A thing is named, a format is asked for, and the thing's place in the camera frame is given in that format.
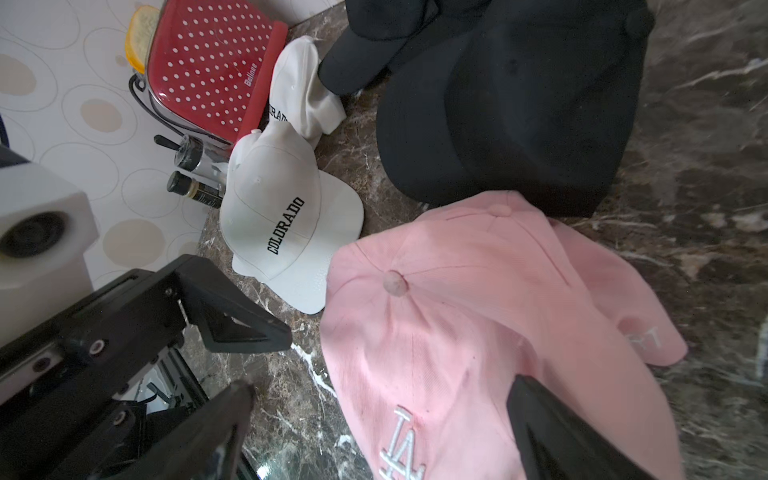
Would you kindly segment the pink cap front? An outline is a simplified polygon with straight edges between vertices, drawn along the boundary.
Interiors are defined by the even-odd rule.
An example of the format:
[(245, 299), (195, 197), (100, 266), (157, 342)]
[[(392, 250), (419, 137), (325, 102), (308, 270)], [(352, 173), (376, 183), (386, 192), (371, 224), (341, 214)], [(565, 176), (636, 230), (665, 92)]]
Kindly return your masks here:
[(688, 346), (640, 273), (616, 253), (566, 224), (550, 225), (597, 309), (648, 365), (674, 365)]

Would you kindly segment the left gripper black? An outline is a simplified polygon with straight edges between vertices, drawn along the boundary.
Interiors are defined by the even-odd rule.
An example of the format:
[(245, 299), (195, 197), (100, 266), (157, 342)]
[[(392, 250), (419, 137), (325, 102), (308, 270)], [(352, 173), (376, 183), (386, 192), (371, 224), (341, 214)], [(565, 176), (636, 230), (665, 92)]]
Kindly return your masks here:
[(84, 479), (134, 432), (126, 394), (195, 326), (213, 353), (288, 350), (292, 332), (211, 260), (133, 270), (1, 350), (1, 476)]

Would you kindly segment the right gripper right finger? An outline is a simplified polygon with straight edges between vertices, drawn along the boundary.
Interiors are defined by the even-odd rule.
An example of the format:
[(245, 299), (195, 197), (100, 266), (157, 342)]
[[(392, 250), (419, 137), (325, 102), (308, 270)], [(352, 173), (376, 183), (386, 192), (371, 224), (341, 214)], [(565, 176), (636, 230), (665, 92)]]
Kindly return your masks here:
[(532, 376), (515, 377), (507, 410), (529, 480), (653, 478)]

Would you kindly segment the pink LA cap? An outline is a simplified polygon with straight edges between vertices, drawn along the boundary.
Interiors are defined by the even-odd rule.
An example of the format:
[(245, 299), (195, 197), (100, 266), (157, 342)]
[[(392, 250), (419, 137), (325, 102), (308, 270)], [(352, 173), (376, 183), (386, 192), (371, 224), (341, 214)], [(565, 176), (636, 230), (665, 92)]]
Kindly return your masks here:
[(655, 366), (597, 309), (551, 220), (484, 192), (333, 256), (322, 352), (375, 478), (523, 478), (518, 375), (653, 477), (684, 477)]

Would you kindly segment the black cap plain front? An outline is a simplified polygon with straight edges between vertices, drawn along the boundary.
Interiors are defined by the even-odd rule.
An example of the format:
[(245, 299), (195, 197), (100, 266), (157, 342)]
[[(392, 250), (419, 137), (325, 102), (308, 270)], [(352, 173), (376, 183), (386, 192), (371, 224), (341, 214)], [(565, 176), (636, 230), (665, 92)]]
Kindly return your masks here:
[(513, 190), (552, 217), (592, 215), (633, 128), (654, 25), (644, 1), (491, 2), (390, 77), (376, 119), (388, 178), (436, 206)]

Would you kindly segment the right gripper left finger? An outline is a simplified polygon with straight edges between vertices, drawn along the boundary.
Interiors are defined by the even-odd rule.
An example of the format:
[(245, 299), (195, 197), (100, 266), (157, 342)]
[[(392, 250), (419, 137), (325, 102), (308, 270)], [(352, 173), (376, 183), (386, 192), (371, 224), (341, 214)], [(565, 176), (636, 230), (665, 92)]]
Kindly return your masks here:
[(118, 479), (236, 479), (255, 400), (237, 380), (161, 439)]

